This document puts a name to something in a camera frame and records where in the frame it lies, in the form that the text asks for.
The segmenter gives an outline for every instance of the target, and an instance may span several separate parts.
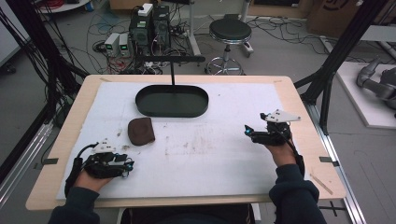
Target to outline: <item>dark blue sweater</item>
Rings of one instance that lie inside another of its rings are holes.
[[[304,181],[297,165],[284,165],[276,169],[277,180],[270,190],[270,197],[276,206],[278,223],[326,223],[318,209],[319,192],[310,181]],[[93,212],[98,193],[89,189],[71,188],[64,206],[56,207],[49,224],[98,224],[99,216]],[[223,223],[213,217],[193,214],[165,220],[162,223]]]

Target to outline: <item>white mat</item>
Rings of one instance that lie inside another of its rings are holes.
[[[244,135],[244,124],[265,131],[260,113],[282,109],[272,84],[197,84],[209,107],[194,119],[152,118],[154,143],[135,147],[127,135],[130,120],[144,117],[134,97],[147,83],[103,83],[83,124],[66,167],[88,144],[108,139],[127,153],[134,170],[113,179],[102,198],[183,197],[268,193],[276,166],[268,150]],[[83,153],[84,160],[90,152]],[[64,180],[57,199],[64,199]]]
[[[396,110],[387,107],[372,91],[356,85],[358,73],[366,65],[367,63],[345,62],[338,69],[338,77],[367,127],[396,129]],[[393,67],[394,65],[380,64],[375,69],[372,80],[379,82],[382,72]]]

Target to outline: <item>person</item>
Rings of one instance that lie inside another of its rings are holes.
[[[277,166],[276,184],[269,192],[276,206],[275,224],[326,223],[317,206],[318,189],[311,181],[304,180],[290,146],[266,147]],[[70,189],[65,205],[52,211],[49,224],[100,223],[93,205],[100,189],[109,181],[111,179],[95,179],[82,171]],[[127,217],[132,220],[130,223],[254,223],[250,204],[134,208],[132,212],[132,216]]]

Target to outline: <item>black tray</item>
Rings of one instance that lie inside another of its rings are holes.
[[[196,118],[206,112],[209,96],[196,86],[151,85],[137,93],[135,102],[149,117]]]

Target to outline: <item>person's left hand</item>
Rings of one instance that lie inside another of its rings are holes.
[[[94,178],[88,175],[88,173],[85,170],[83,170],[79,174],[74,187],[80,187],[80,188],[90,189],[99,192],[99,190],[108,182],[110,182],[112,179],[113,178],[107,178],[107,179]]]

